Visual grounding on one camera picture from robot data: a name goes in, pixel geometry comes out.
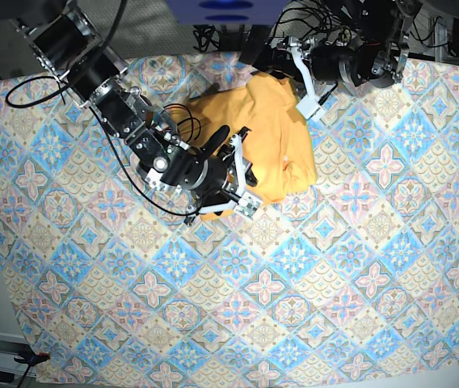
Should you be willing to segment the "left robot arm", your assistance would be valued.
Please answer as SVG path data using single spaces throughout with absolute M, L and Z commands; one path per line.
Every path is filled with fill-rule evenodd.
M 301 37 L 279 37 L 270 28 L 270 36 L 258 40 L 251 65 L 300 83 L 305 94 L 296 109 L 307 120 L 319 120 L 341 83 L 383 89 L 401 82 L 409 30 L 421 6 L 419 1 L 311 1 L 297 9 L 317 25 Z

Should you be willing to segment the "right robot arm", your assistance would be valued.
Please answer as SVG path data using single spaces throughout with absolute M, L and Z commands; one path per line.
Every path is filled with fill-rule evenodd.
M 128 66 L 110 43 L 126 6 L 120 2 L 105 37 L 75 1 L 26 1 L 23 15 L 12 21 L 58 90 L 90 109 L 107 139 L 118 138 L 133 152 L 146 188 L 191 196 L 180 213 L 186 224 L 225 211 L 251 219 L 263 202 L 247 187 L 254 180 L 251 162 L 243 156 L 250 130 L 232 134 L 223 125 L 202 145 L 193 145 L 168 107 L 151 103 L 138 86 L 125 86 Z

